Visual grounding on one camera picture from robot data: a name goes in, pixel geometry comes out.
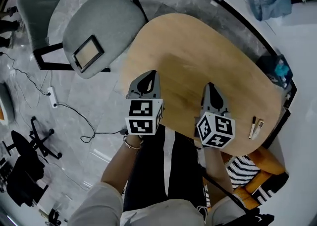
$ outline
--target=tablet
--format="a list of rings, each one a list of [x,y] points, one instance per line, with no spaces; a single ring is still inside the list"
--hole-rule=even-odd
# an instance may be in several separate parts
[[[73,59],[82,73],[104,53],[96,37],[92,35],[75,51]]]

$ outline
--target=black pants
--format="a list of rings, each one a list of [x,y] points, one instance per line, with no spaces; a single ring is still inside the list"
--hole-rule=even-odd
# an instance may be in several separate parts
[[[19,22],[14,21],[2,21],[0,20],[0,34],[8,31],[16,31],[19,28]],[[0,37],[0,48],[6,47],[8,48],[10,44],[10,39],[6,39],[3,37]]]
[[[206,206],[203,177],[197,150],[191,139],[175,132],[168,195],[164,186],[165,127],[154,136],[145,137],[130,175],[123,211],[148,207],[168,199],[190,201],[194,207]]]

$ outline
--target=power strip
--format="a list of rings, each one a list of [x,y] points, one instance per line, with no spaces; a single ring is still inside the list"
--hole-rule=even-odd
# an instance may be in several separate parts
[[[55,91],[53,87],[49,87],[48,88],[48,92],[49,92],[49,98],[50,98],[50,102],[53,108],[57,108],[57,100],[56,100],[56,96],[55,96]]]

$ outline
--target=white shirt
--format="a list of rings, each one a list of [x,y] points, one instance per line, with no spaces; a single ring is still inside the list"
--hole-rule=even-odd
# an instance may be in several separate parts
[[[229,197],[215,204],[206,223],[202,214],[187,200],[167,200],[152,206],[122,213],[120,193],[107,183],[96,184],[83,204],[68,221],[68,226],[215,226],[226,224],[244,211]]]

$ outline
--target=person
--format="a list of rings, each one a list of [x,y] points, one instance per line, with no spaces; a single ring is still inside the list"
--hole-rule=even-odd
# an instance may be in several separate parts
[[[206,216],[203,177],[194,141],[175,132],[168,194],[164,187],[165,127],[154,136],[128,135],[105,169],[101,182],[88,192],[68,226],[215,226],[245,212],[208,185],[212,209]],[[205,148],[208,175],[233,192],[220,151]],[[121,193],[125,190],[124,202]]]
[[[12,8],[8,8],[7,12],[0,12],[0,19],[6,16],[12,16],[14,13],[17,12],[17,8],[14,6]],[[24,24],[22,21],[3,21],[0,20],[0,34],[4,32],[13,32],[11,37],[6,39],[4,37],[0,37],[0,48],[12,48],[13,47],[13,40],[14,40],[14,32],[15,31],[23,31]]]

